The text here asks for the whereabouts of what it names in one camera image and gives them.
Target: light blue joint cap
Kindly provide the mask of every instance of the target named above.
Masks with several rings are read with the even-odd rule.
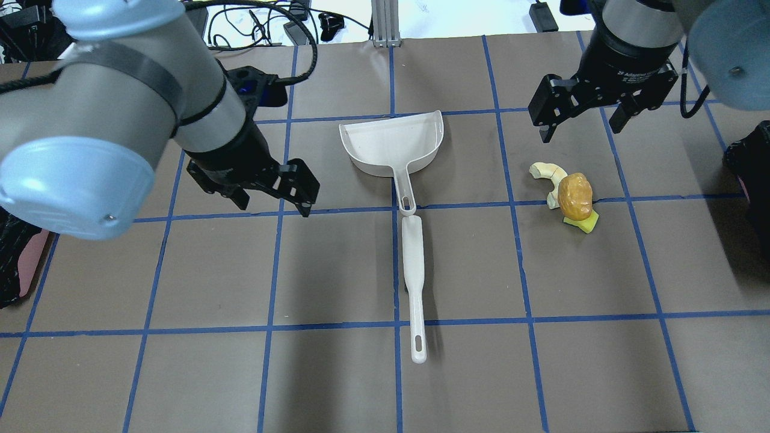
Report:
[[[692,62],[725,105],[770,109],[770,0],[717,0],[688,35]]]
[[[100,139],[37,139],[0,163],[0,205],[55,233],[107,240],[131,227],[155,182],[138,153]]]
[[[73,38],[102,41],[168,24],[185,7],[176,0],[54,0],[52,10]]]

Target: white plastic handle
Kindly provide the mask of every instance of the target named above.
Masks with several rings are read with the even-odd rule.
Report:
[[[393,181],[396,183],[396,194],[398,195],[398,209],[401,214],[408,217],[414,215],[417,210],[417,203],[414,202],[414,191],[412,190],[412,181],[409,179],[409,172],[406,168],[393,169]]]
[[[423,316],[423,285],[425,256],[423,250],[423,221],[417,215],[401,219],[403,244],[403,279],[409,290],[409,330],[412,361],[422,364],[427,359],[425,319]]]

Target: metal frame post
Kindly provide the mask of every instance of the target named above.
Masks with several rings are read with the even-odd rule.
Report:
[[[377,48],[401,46],[398,0],[372,0],[373,44]]]

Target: pink object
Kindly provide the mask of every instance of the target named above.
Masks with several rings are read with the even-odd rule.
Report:
[[[32,278],[35,276],[35,271],[40,263],[40,256],[45,249],[45,241],[48,239],[48,235],[49,232],[47,230],[34,235],[18,259],[18,280],[22,289],[20,293],[22,297],[31,288]]]

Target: yellow sponge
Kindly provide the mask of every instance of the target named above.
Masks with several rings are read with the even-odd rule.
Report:
[[[585,233],[590,233],[594,230],[594,227],[596,227],[596,222],[599,221],[599,214],[596,213],[595,210],[591,211],[591,215],[586,218],[585,220],[575,221],[570,220],[566,216],[564,217],[564,222],[566,224],[569,224],[571,226],[575,226],[579,228],[580,230],[583,230]]]

